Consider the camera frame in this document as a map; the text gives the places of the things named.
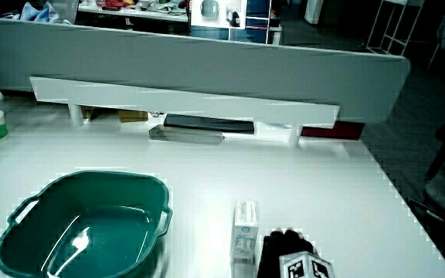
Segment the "person's right hand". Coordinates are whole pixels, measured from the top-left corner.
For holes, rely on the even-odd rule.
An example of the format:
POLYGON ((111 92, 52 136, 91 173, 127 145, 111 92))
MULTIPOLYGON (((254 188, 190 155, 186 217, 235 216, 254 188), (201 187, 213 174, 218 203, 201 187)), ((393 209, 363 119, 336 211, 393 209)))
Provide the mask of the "person's right hand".
POLYGON ((257 278, 334 278, 332 264, 299 232, 276 229, 263 238, 257 278))

